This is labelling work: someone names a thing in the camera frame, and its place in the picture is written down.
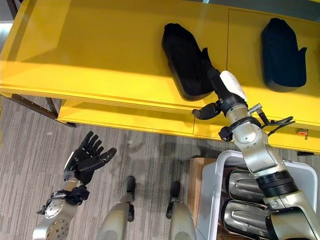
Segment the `black cable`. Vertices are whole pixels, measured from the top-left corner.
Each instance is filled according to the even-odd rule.
[[[279,129],[285,127],[285,126],[288,126],[290,124],[294,124],[296,121],[289,121],[287,123],[284,123],[278,127],[276,127],[275,129],[271,130],[269,133],[268,133],[268,137],[271,135],[271,134],[274,134],[276,131],[278,131]]]
[[[266,117],[266,115],[263,112],[262,112],[262,114],[259,114],[259,116],[260,116],[260,118],[261,117]],[[276,127],[275,129],[271,130],[268,133],[268,137],[269,137],[270,135],[274,134],[279,129],[281,129],[281,128],[285,127],[285,126],[288,126],[290,124],[294,124],[296,121],[292,121],[292,119],[294,119],[293,116],[289,116],[289,117],[286,117],[286,118],[278,120],[278,121],[271,120],[270,122],[268,120],[262,119],[265,124],[261,128],[263,129],[266,126],[278,126],[278,127]]]

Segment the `gray carpet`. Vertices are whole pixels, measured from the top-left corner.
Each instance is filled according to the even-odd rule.
[[[31,100],[48,107],[43,98]],[[221,151],[236,149],[232,143],[211,140],[80,124],[71,128],[3,97],[1,105],[1,240],[32,238],[43,217],[36,211],[53,191],[61,189],[65,162],[90,130],[99,135],[105,148],[116,147],[118,152],[94,174],[88,185],[89,199],[78,208],[69,240],[96,239],[108,210],[123,194],[128,175],[136,177],[137,188],[135,221],[128,224],[126,239],[167,239],[170,184],[179,180],[182,199],[186,200],[188,159],[195,155],[217,157]],[[309,164],[320,176],[319,156],[297,157],[295,151],[281,149],[279,153],[284,159]]]

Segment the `metal part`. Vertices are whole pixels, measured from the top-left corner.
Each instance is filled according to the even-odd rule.
[[[83,183],[77,178],[68,178],[63,184],[63,190],[70,191],[76,187],[80,187]]]
[[[239,119],[250,116],[250,113],[248,113],[248,107],[244,104],[235,105],[226,113],[226,118],[228,119],[230,125]]]
[[[52,111],[49,111],[48,109],[45,109],[44,107],[38,105],[38,104],[35,104],[34,102],[20,96],[19,94],[15,94],[13,93],[11,97],[7,97],[9,100],[12,100],[14,102],[16,102],[17,104],[20,104],[28,109],[31,109],[33,111],[36,111],[37,113],[41,114],[41,115],[44,115],[48,118],[51,118],[53,120],[56,120],[57,121],[57,118],[58,118],[58,113],[57,112],[52,112]],[[76,124],[75,123],[72,123],[72,122],[67,122],[67,123],[62,123],[62,124],[65,124],[69,127],[73,127],[75,128],[76,127]]]
[[[188,207],[183,202],[173,202],[169,240],[196,239],[196,229]]]
[[[229,195],[234,200],[264,203],[264,193],[260,190],[254,176],[249,171],[232,171],[227,184]]]
[[[274,232],[279,240],[317,239],[308,224],[305,214],[299,208],[274,212],[268,219],[271,220]]]
[[[268,238],[265,219],[270,213],[263,205],[231,200],[224,209],[223,224],[227,230],[237,234]]]
[[[245,105],[239,104],[227,112],[230,123],[234,123],[236,118],[245,118],[248,115]],[[233,131],[234,144],[240,148],[243,159],[254,174],[255,178],[286,170],[284,162],[275,150],[268,144],[268,135],[260,127],[250,122],[246,122]]]
[[[127,193],[112,207],[100,226],[97,240],[125,239],[131,202],[132,194]]]
[[[60,199],[53,199],[50,204],[45,218],[33,231],[33,240],[64,240],[68,236],[70,222],[78,207]]]
[[[249,114],[253,114],[254,112],[257,112],[259,109],[262,109],[262,105],[260,103],[254,105],[252,108],[249,109]]]
[[[46,97],[45,100],[48,103],[51,112],[58,116],[58,112],[57,112],[57,109],[55,107],[55,104],[54,104],[54,101],[52,100],[52,98],[51,97]]]
[[[17,5],[15,3],[15,0],[6,0],[9,10],[11,12],[12,18],[15,19],[16,15],[18,13],[18,8]]]

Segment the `robot forearm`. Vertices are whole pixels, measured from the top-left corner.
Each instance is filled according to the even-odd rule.
[[[77,212],[78,205],[69,201],[63,192],[71,193],[73,189],[82,186],[81,181],[76,178],[67,179],[63,189],[52,194],[43,209],[44,219],[33,231],[33,240],[64,240],[67,238],[69,226]]]

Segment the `yellow shelf panel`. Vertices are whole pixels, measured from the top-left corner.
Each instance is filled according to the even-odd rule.
[[[77,100],[64,100],[58,121],[121,128],[159,134],[221,140],[224,126],[219,119],[198,120],[186,114],[118,107]],[[269,138],[277,148],[320,153],[320,131],[310,130],[308,140],[297,128],[285,127]]]
[[[166,113],[130,107],[64,100],[58,121],[191,137],[192,114]]]
[[[308,47],[308,79],[277,93],[264,85],[260,59],[261,31],[272,17],[182,0],[25,0],[1,52],[0,93],[190,115],[217,97],[179,95],[161,47],[164,25],[173,22],[238,78],[249,106],[260,102],[269,119],[294,116],[293,127],[320,131],[320,24],[281,16]]]
[[[248,105],[260,102],[270,119],[293,116],[296,127],[320,131],[320,25],[318,23],[281,17],[295,31],[298,47],[307,47],[306,75],[303,87],[290,92],[269,90],[262,74],[261,33],[271,14],[229,10],[227,70],[243,86]]]
[[[219,132],[225,126],[219,119],[199,120],[194,121],[194,136],[220,140]],[[269,132],[274,127],[266,128]],[[305,137],[297,134],[298,128],[284,127],[269,137],[270,145],[276,148],[290,149],[296,151],[306,151],[320,153],[320,131],[309,130],[308,140]]]
[[[179,95],[164,26],[181,23],[225,69],[228,11],[182,0],[23,1],[1,55],[0,91],[189,113],[205,101]]]

